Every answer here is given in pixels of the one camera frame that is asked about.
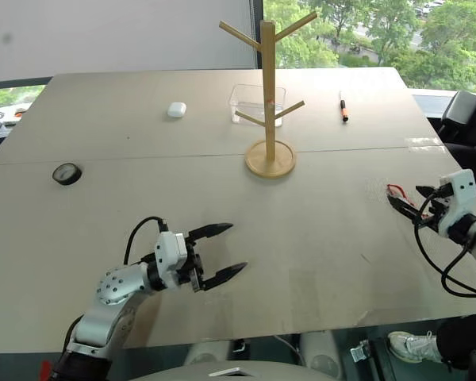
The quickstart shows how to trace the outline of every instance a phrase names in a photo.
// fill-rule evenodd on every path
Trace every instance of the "clear plastic container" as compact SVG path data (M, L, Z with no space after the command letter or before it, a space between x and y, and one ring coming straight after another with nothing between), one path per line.
M284 110L284 101L286 99L286 89L283 87L275 88L275 113L278 114ZM236 111L250 115L255 119L264 121L263 106L263 87L256 85L235 85L229 97L229 106L231 107L231 119L233 123L242 125L256 125L247 119L235 115ZM282 118L275 119L275 127L282 125Z

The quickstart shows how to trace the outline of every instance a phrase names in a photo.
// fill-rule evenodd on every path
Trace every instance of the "person's foot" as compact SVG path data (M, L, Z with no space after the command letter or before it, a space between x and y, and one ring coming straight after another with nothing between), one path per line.
M390 352L406 363L420 363L423 360L441 362L436 337L428 331L426 336L415 336L407 332L392 332L388 335Z

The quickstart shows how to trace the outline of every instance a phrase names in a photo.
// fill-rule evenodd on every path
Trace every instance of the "road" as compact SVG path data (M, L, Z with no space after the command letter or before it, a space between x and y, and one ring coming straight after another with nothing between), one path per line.
M367 31L368 31L368 28L363 26L362 24L359 24L358 27L355 29L355 33L357 35L369 38L367 36ZM421 30L417 30L413 34L413 38L411 40L411 48L414 49L414 50L418 50L418 49L420 49L420 45L421 45Z

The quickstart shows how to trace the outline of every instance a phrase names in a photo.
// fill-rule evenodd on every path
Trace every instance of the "red object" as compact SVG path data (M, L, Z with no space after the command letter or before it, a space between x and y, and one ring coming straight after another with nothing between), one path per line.
M51 375L51 363L49 361L43 361L40 363L39 381L48 381Z

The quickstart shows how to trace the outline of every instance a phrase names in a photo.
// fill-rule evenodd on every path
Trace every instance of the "wooden stand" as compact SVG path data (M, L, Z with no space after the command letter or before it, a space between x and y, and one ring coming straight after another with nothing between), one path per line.
M317 13L312 12L277 35L275 35L273 21L261 21L261 44L223 21L219 24L223 30L255 48L263 58L264 121L258 121L247 114L236 111L236 115L239 117L265 128L266 139L252 145L245 154L245 163L258 176L277 179L291 172L296 164L296 154L293 148L287 143L275 140L275 119L287 115L305 103L300 101L275 115L275 43L316 17Z

